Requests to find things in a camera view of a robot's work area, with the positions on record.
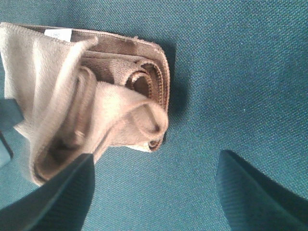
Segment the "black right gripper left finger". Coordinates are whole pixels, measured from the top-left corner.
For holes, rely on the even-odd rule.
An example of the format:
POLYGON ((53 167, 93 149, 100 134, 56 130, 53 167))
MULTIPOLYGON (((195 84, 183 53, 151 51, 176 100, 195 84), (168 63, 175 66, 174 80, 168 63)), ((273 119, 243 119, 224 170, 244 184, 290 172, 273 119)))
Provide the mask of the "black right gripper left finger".
POLYGON ((1 209, 2 231, 79 231, 94 193, 94 163, 82 154, 27 196, 1 209))

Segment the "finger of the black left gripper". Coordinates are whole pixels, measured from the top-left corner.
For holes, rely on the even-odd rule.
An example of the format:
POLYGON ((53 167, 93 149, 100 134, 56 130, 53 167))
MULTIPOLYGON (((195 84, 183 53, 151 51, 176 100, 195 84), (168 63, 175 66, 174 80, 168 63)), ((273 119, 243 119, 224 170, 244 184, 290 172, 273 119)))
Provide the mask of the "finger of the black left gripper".
POLYGON ((13 151, 6 135, 23 120, 24 116, 16 99, 3 98, 0 100, 0 167, 7 165, 13 158, 13 151))

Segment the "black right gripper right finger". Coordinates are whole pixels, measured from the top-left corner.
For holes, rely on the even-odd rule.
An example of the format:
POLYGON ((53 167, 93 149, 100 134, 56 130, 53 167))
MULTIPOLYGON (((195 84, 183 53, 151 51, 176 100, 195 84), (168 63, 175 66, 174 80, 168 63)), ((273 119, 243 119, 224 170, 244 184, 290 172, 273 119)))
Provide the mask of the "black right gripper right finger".
POLYGON ((306 231, 308 201, 231 150, 219 154, 218 198, 233 231, 306 231))

